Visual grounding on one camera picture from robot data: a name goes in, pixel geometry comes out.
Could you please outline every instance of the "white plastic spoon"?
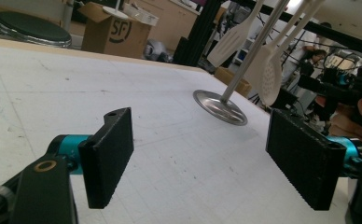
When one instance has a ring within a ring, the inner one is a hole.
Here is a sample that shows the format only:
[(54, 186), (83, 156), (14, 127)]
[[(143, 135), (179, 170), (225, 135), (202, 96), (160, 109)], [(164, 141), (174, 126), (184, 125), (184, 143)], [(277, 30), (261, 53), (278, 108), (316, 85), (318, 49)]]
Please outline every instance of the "white plastic spoon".
[[(321, 7), (325, 0), (305, 0), (302, 2), (298, 11), (291, 18), (285, 29), (270, 44), (261, 48), (260, 52), (247, 69), (244, 77), (258, 91), (259, 98), (265, 105), (272, 105), (277, 98), (281, 87), (282, 68), (280, 57), (283, 51), (288, 47), (291, 41), (297, 36), (302, 28), (309, 22), (310, 18)], [(286, 35), (289, 29), (299, 19), (304, 9), (310, 5), (303, 19), (297, 27), (285, 39), (283, 44), (275, 50), (275, 46)]]

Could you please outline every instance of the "hand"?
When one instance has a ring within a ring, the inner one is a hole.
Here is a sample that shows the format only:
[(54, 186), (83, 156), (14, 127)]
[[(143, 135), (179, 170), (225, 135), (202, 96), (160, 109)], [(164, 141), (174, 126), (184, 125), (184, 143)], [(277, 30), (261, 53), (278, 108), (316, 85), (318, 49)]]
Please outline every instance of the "hand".
[[(317, 96), (315, 101), (321, 106), (324, 106), (326, 103), (326, 99), (321, 96)], [(362, 115), (362, 99), (358, 101), (357, 106), (359, 113)], [(362, 141), (362, 126), (350, 120), (354, 110), (348, 105), (339, 104), (336, 112), (337, 114), (330, 121), (331, 126), (329, 128), (329, 134), (335, 136), (357, 137)]]

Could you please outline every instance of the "person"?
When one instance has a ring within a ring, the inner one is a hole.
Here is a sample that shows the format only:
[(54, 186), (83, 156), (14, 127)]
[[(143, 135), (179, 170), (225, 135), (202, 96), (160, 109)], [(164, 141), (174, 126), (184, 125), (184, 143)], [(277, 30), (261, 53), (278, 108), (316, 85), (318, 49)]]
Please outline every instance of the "person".
[(295, 46), (295, 49), (292, 50), (291, 54), (285, 60), (283, 65), (283, 73), (281, 86), (284, 87), (294, 72), (298, 69), (299, 60), (303, 57), (306, 51), (314, 51), (316, 46), (314, 44), (316, 40), (316, 34), (305, 31), (302, 33), (300, 41)]
[[(327, 28), (331, 28), (331, 24), (328, 22), (322, 22), (320, 25), (325, 26)], [(303, 31), (301, 34), (297, 44), (291, 50), (291, 53), (286, 58), (285, 63), (283, 65), (283, 73), (282, 73), (282, 81), (281, 86), (285, 87), (288, 80), (294, 74), (294, 72), (298, 69), (299, 61), (303, 58), (310, 58), (312, 53), (316, 49), (320, 49), (321, 46), (316, 43), (320, 43), (320, 39), (324, 39), (321, 35), (316, 35), (309, 31)]]
[[(315, 101), (324, 106), (326, 98), (317, 96)], [(357, 104), (358, 111), (362, 115), (362, 99)], [(336, 115), (330, 120), (329, 134), (335, 136), (356, 137), (362, 141), (362, 126), (351, 121), (353, 109), (348, 105), (339, 104), (336, 110)]]
[(310, 58), (300, 60), (298, 64), (298, 67), (300, 67), (300, 72), (292, 81), (292, 83), (289, 84), (287, 90), (293, 94), (296, 94), (299, 90), (298, 81), (300, 76), (308, 76), (308, 77), (311, 76), (312, 73), (314, 72), (314, 67), (317, 66), (318, 62), (323, 60), (326, 56), (327, 52), (325, 50), (315, 49)]

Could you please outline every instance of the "box label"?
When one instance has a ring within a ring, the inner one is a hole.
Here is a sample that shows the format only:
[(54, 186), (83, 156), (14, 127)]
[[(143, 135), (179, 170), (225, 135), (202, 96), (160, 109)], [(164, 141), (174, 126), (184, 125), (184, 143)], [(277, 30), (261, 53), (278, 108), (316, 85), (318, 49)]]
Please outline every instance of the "box label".
[(122, 43), (128, 38), (132, 30), (132, 22), (114, 20), (112, 27), (114, 28), (114, 31), (111, 32), (111, 36), (109, 37), (109, 42), (118, 44)]

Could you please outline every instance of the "cardboard box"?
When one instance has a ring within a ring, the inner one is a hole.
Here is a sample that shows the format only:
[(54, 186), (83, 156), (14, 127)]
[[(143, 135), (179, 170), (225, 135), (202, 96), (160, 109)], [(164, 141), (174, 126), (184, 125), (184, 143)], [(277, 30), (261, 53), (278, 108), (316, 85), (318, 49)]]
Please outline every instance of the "cardboard box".
[[(228, 68), (218, 67), (216, 69), (216, 72), (214, 73), (214, 77), (229, 85), (234, 77), (234, 74)], [(243, 78), (240, 81), (239, 85), (236, 87), (236, 91), (239, 92), (243, 97), (247, 97), (251, 89), (252, 86)]]
[(88, 17), (82, 50), (142, 59), (151, 26), (129, 18), (123, 20), (89, 2), (78, 10)]

